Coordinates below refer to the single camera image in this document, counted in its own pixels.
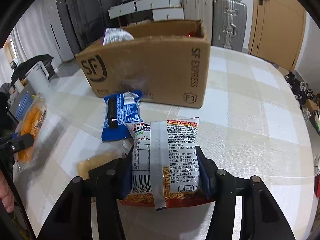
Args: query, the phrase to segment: curtain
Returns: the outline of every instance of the curtain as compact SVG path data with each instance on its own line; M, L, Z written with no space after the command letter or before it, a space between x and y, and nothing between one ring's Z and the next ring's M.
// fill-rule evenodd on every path
M12 70L5 54L4 48L0 49L0 86L11 83Z
M55 70L62 63L55 47L46 0L36 0L23 14L12 30L12 41L19 64L43 54L54 57Z

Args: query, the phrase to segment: orange snack package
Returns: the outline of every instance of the orange snack package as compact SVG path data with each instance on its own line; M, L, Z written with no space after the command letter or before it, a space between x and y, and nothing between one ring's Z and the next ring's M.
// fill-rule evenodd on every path
M27 111L20 128L20 135L30 133L36 140L40 128L47 114L47 107L44 98L37 95L29 110ZM28 163L32 159L34 148L30 147L17 153L16 161L20 163Z

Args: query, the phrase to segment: snack bag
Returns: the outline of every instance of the snack bag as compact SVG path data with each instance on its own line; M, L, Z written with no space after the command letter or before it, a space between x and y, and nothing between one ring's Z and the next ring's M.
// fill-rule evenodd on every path
M107 111L101 135L102 141L115 141L131 137L125 124L142 122L139 107L141 98L142 92L139 90L104 98Z
M114 151L107 151L90 159L83 160L78 163L78 176L82 177L82 179L89 179L90 170L98 168L117 158L119 158L118 153Z
M135 136L132 190L121 203L160 210L210 202L201 191L198 125L199 118L127 124Z
M103 45L119 41L132 41L133 36L121 28L106 28L103 36Z
M47 107L44 98L41 95L37 95L20 124L20 135L30 133L34 140L36 140L46 114ZM20 163L29 163L32 159L33 151L34 148L30 147L18 152L16 161Z

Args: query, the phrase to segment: suitcase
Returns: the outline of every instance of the suitcase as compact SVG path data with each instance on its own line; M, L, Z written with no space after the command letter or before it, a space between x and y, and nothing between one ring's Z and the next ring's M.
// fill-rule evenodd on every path
M213 45L242 51L247 6L233 0L213 2Z
M213 0L183 0L184 18L202 20L212 44Z

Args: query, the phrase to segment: storage box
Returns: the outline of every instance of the storage box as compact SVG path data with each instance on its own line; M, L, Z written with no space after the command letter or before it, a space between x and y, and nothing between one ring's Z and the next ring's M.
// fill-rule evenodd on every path
M97 41L76 55L96 95L141 90L143 101L200 108L210 58L202 23L168 20L124 29L133 41Z
M307 108L310 114L312 114L313 110L318 110L318 105L315 102L311 101L310 99L307 99L303 107Z

